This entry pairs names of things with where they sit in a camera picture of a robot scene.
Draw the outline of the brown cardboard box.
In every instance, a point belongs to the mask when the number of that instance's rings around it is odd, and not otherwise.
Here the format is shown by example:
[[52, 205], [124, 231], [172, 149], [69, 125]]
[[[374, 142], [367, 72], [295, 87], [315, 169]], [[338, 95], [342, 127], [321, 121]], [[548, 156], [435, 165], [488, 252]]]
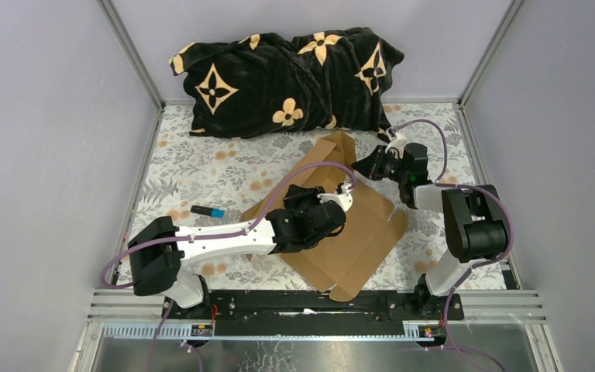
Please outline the brown cardboard box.
[[[252, 168], [244, 185], [249, 188], [247, 196], [256, 201], [242, 217], [257, 217], [268, 204], [280, 207], [282, 202], [270, 202], [270, 195], [283, 176], [299, 167], [319, 161], [351, 165], [357, 160], [358, 142], [356, 137], [341, 131], [321, 134], [318, 139], [309, 135], [262, 138], [256, 150], [238, 157]], [[251, 268], [242, 274], [246, 288], [252, 289], [256, 284], [263, 289], [313, 287], [328, 292], [334, 301], [355, 298], [406, 232], [408, 217], [362, 181], [354, 188], [353, 198], [339, 235], [300, 253], [248, 256]]]

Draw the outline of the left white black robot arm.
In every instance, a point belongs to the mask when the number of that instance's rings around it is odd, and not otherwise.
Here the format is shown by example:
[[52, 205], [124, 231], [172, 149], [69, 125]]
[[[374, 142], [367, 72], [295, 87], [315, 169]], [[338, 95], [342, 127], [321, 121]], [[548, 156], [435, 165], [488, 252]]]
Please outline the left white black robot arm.
[[341, 183], [333, 193], [322, 187], [290, 185], [283, 207], [259, 220], [229, 225], [186, 227], [171, 217], [154, 219], [129, 241], [133, 293], [164, 295], [190, 318], [209, 308], [206, 284], [188, 267], [218, 257], [299, 253], [337, 236], [353, 205], [353, 186]]

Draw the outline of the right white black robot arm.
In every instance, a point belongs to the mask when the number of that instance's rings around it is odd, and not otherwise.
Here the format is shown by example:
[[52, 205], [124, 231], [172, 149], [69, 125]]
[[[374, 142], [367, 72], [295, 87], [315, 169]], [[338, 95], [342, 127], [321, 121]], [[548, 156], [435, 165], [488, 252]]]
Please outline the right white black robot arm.
[[443, 310], [442, 296], [460, 286], [471, 269], [511, 246], [511, 226], [495, 187], [435, 184], [429, 177], [428, 149], [420, 143], [407, 143], [402, 150], [379, 145], [352, 168], [372, 181], [396, 182], [407, 207], [443, 217], [447, 250], [414, 290], [414, 311], [423, 319]]

